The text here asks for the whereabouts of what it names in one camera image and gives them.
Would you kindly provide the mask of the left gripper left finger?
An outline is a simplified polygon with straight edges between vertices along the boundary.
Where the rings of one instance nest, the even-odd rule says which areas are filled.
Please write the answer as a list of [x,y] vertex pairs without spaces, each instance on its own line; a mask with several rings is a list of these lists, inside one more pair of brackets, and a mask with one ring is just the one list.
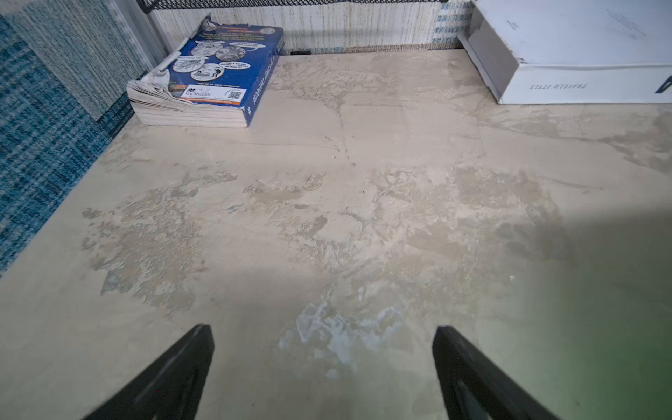
[[87,419],[194,419],[215,352],[209,325],[183,335]]

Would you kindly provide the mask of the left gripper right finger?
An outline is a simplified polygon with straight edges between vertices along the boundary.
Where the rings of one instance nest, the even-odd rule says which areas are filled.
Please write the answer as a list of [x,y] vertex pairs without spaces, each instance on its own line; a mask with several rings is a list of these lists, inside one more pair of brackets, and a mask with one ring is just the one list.
[[432,355],[448,418],[556,418],[454,327],[437,329]]

